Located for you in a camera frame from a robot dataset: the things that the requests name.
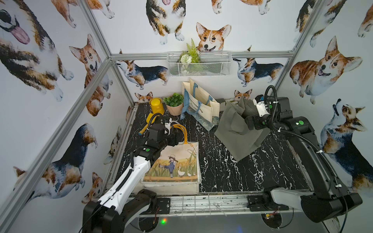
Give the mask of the olive green canvas bag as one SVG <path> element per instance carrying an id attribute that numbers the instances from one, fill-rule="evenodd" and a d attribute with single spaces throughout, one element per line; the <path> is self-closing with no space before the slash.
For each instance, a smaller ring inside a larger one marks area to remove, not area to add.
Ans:
<path id="1" fill-rule="evenodd" d="M 220 119 L 215 136 L 238 162 L 261 147 L 261 143 L 270 133 L 269 128 L 249 130 L 244 120 L 257 114 L 253 101 L 242 99 L 238 104 L 227 103 Z"/>

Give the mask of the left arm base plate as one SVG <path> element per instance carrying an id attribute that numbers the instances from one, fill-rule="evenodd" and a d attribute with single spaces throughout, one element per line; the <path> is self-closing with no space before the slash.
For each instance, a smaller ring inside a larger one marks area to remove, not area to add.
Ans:
<path id="1" fill-rule="evenodd" d="M 152 211 L 152 214 L 157 215 L 168 215 L 171 208 L 170 198 L 158 198 L 156 205 Z"/>

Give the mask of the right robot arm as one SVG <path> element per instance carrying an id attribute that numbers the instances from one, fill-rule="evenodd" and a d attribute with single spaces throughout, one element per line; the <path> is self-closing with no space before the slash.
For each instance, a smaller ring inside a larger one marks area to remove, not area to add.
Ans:
<path id="1" fill-rule="evenodd" d="M 340 180 L 323 150 L 317 145 L 317 137 L 307 118 L 293 117 L 288 98 L 277 96 L 276 88 L 270 85 L 263 95 L 254 99 L 258 114 L 248 116 L 245 123 L 250 130 L 269 129 L 285 135 L 285 138 L 300 157 L 313 190 L 302 192 L 283 187 L 266 188 L 263 209 L 281 210 L 283 206 L 301 210 L 313 222 L 319 223 L 341 215 L 347 215 L 363 203 L 357 193 L 352 193 Z"/>

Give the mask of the yellow-handled canvas bag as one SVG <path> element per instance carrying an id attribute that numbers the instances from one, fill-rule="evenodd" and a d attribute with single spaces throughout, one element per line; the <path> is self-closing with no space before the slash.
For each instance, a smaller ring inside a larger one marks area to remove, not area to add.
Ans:
<path id="1" fill-rule="evenodd" d="M 182 132 L 182 140 L 175 146 L 167 146 L 142 179 L 144 184 L 172 185 L 200 183 L 198 142 L 188 142 L 187 130 L 181 124 L 173 124 L 175 133 Z"/>

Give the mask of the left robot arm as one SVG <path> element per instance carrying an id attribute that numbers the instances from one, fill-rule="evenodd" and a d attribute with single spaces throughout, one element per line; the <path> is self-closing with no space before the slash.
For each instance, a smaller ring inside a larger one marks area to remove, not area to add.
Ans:
<path id="1" fill-rule="evenodd" d="M 81 233 L 122 233 L 143 212 L 153 212 L 157 194 L 143 189 L 128 200 L 137 184 L 152 168 L 167 146 L 176 146 L 174 127 L 166 126 L 167 119 L 160 113 L 149 120 L 143 144 L 131 152 L 130 163 L 115 184 L 97 202 L 89 202 L 83 211 Z"/>

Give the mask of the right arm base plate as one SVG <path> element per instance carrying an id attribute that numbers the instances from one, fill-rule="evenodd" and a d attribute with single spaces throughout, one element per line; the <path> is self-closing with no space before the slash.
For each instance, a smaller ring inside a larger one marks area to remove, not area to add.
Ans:
<path id="1" fill-rule="evenodd" d="M 263 193 L 261 195 L 249 195 L 247 196 L 247 201 L 247 207 L 252 212 L 274 212 L 289 210 L 288 206 L 275 203 L 272 197 L 267 193 Z"/>

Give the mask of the white Monet canvas bag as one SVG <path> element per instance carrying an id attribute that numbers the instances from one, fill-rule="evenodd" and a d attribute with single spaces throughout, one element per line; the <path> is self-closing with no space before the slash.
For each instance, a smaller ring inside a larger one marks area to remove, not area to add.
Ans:
<path id="1" fill-rule="evenodd" d="M 133 194 L 137 194 L 141 190 L 146 189 L 155 192 L 161 196 L 171 195 L 194 195 L 199 193 L 198 183 L 187 183 L 187 184 L 147 184 L 138 183 L 135 189 L 132 191 Z"/>

